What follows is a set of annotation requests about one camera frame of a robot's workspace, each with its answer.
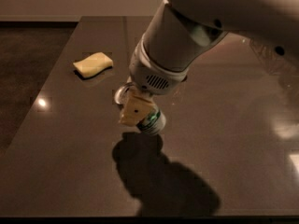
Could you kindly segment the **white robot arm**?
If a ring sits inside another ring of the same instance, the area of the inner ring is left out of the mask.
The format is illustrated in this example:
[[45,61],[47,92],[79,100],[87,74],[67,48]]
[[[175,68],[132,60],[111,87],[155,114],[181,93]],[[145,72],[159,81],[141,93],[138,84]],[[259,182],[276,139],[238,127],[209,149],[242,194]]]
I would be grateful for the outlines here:
[[127,84],[115,95],[120,123],[136,126],[162,112],[155,95],[168,94],[189,66],[229,33],[239,33],[298,64],[299,0],[163,0],[132,55]]

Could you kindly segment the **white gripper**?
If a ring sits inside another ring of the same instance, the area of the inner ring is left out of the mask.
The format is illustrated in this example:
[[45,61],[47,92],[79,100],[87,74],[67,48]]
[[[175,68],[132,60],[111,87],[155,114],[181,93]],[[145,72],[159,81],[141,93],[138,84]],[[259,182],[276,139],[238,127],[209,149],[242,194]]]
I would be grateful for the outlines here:
[[187,72],[187,69],[174,72],[160,67],[150,59],[145,50],[144,37],[141,37],[129,64],[130,79],[137,89],[131,87],[121,94],[120,123],[129,127],[136,126],[154,109],[150,93],[168,94],[187,78]]

